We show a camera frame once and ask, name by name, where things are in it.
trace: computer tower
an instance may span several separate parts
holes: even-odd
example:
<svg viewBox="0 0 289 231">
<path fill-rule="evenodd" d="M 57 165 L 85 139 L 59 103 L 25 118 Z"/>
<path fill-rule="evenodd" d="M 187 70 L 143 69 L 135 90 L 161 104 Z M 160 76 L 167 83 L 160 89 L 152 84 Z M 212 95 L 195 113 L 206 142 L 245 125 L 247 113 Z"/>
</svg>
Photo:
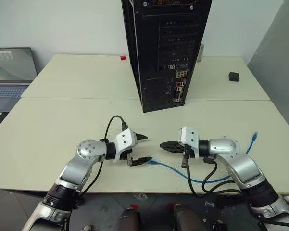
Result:
<svg viewBox="0 0 289 231">
<path fill-rule="evenodd" d="M 183 106 L 212 0 L 122 0 L 143 112 Z"/>
</svg>

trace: laptop screen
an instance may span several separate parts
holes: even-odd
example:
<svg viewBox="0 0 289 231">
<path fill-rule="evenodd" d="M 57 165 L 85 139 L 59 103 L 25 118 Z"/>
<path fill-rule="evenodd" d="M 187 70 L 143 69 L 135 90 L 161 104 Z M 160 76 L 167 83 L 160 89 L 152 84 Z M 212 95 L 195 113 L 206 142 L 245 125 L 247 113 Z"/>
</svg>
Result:
<svg viewBox="0 0 289 231">
<path fill-rule="evenodd" d="M 0 84 L 30 83 L 36 76 L 31 48 L 0 48 Z"/>
</svg>

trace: black small box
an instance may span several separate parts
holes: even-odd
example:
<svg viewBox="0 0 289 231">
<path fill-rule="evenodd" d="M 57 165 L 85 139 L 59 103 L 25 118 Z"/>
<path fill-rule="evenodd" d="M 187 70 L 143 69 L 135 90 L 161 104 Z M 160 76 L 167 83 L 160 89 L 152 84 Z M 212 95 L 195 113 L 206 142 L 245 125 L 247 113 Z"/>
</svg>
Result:
<svg viewBox="0 0 289 231">
<path fill-rule="evenodd" d="M 230 73 L 229 73 L 229 80 L 230 80 L 230 81 L 238 82 L 238 81 L 239 81 L 239 73 L 230 72 Z"/>
</svg>

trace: laptop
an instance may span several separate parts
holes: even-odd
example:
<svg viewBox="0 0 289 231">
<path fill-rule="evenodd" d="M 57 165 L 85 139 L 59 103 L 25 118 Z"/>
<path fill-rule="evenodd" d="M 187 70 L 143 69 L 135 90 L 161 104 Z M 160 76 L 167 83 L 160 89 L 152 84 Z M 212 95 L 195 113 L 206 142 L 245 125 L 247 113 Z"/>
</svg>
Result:
<svg viewBox="0 0 289 231">
<path fill-rule="evenodd" d="M 0 48 L 0 112 L 9 112 L 37 75 L 30 47 Z"/>
</svg>

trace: gray wall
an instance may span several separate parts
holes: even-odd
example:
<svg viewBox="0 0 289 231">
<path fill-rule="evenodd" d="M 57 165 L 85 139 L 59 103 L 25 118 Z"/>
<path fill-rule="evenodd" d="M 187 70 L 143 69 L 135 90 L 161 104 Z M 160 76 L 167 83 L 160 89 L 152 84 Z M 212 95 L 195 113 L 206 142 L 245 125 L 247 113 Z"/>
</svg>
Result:
<svg viewBox="0 0 289 231">
<path fill-rule="evenodd" d="M 289 0 L 280 7 L 248 67 L 289 124 Z"/>
</svg>

